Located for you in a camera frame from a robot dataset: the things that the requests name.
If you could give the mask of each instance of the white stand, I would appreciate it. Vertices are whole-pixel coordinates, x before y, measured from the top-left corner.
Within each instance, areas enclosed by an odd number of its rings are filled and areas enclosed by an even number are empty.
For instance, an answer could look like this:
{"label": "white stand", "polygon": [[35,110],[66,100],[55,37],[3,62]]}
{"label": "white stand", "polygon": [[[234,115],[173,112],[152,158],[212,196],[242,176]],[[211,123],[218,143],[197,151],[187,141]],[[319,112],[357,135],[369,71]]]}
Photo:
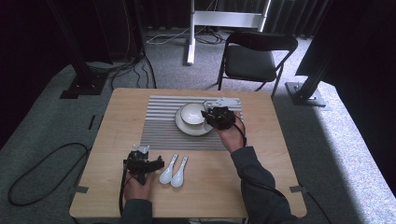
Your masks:
{"label": "white stand", "polygon": [[267,13],[270,3],[271,0],[267,0],[265,2],[262,14],[260,14],[220,11],[195,11],[194,0],[191,0],[191,37],[187,64],[194,63],[195,25],[257,28],[257,31],[262,32],[265,20],[267,19]]}

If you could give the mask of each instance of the person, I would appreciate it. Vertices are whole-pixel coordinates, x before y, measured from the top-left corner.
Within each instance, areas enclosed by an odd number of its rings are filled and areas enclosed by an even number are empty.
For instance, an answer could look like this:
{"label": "person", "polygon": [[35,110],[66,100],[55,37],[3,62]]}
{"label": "person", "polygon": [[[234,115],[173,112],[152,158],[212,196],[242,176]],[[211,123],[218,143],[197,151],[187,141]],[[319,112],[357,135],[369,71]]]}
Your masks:
{"label": "person", "polygon": [[[238,128],[233,126],[228,130],[216,130],[216,132],[222,144],[230,152],[236,172],[241,177],[241,192],[247,209],[248,223],[296,223],[297,217],[291,214],[287,199],[271,190],[276,184],[272,174],[262,167],[254,148],[244,146],[244,137],[240,131],[243,130],[244,133],[245,126],[240,120],[240,114],[235,112],[235,115],[238,117],[235,122]],[[134,178],[126,184],[124,189],[126,204],[120,223],[152,223],[152,204],[149,195],[153,179],[154,174],[149,174],[144,186]]]}

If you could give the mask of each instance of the striped placemat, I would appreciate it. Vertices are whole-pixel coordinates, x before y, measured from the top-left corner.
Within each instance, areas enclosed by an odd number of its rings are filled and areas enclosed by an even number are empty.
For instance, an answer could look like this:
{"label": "striped placemat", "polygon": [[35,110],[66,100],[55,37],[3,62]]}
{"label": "striped placemat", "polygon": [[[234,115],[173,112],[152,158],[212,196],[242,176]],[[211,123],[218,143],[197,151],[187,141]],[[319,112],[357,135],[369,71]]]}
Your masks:
{"label": "striped placemat", "polygon": [[[191,136],[183,133],[175,122],[175,114],[183,105],[202,104],[205,101],[211,105],[218,99],[219,97],[151,95],[140,145],[161,150],[224,150],[219,136],[214,131]],[[239,98],[230,99],[240,102]],[[239,103],[229,106],[229,109],[241,112],[241,105]]]}

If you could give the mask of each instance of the floor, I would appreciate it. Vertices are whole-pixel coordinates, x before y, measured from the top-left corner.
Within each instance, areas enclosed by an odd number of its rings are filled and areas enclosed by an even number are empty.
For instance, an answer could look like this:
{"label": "floor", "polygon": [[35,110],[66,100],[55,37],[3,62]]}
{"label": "floor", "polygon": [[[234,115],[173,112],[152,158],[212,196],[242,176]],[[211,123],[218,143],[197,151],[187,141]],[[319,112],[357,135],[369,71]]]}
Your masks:
{"label": "floor", "polygon": [[[183,30],[150,31],[148,35],[175,35]],[[199,36],[208,41],[213,36]],[[154,39],[147,44],[147,56],[152,65],[157,87],[161,89],[215,90],[222,44],[197,42],[195,62],[186,65],[188,39]],[[348,115],[336,89],[320,83],[318,91],[325,107],[294,105],[286,82],[304,83],[306,77],[296,77],[295,71],[310,39],[298,38],[299,48],[286,63],[279,83],[274,106],[285,136],[290,157],[299,181],[318,201],[332,223],[396,223],[396,200]],[[83,162],[71,172],[62,185],[38,203],[14,206],[7,193],[14,181],[55,148],[79,142],[90,147],[100,122],[91,125],[92,115],[101,118],[106,111],[112,88],[152,88],[149,62],[142,61],[131,70],[110,74],[101,95],[79,96],[76,100],[59,99],[73,80],[75,73],[67,66],[56,75],[41,93],[17,131],[0,151],[0,223],[74,223],[68,207]],[[104,69],[108,64],[90,63]],[[260,84],[224,81],[223,89],[252,91]],[[262,91],[270,92],[272,84]],[[84,150],[67,147],[19,182],[12,198],[28,202],[42,197],[56,185]],[[304,195],[307,215],[300,223],[326,223],[314,200]],[[116,218],[83,218],[80,223],[117,223]]]}

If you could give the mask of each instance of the chair backrest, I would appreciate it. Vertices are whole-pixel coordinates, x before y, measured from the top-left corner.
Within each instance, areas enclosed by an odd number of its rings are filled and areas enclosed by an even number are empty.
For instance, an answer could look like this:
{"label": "chair backrest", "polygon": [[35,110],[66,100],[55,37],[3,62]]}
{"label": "chair backrest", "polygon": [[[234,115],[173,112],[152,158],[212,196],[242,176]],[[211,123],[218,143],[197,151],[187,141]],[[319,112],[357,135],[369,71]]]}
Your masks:
{"label": "chair backrest", "polygon": [[298,47],[296,38],[290,35],[269,35],[256,31],[234,32],[227,38],[225,47],[237,44],[259,51],[288,50],[294,52]]}

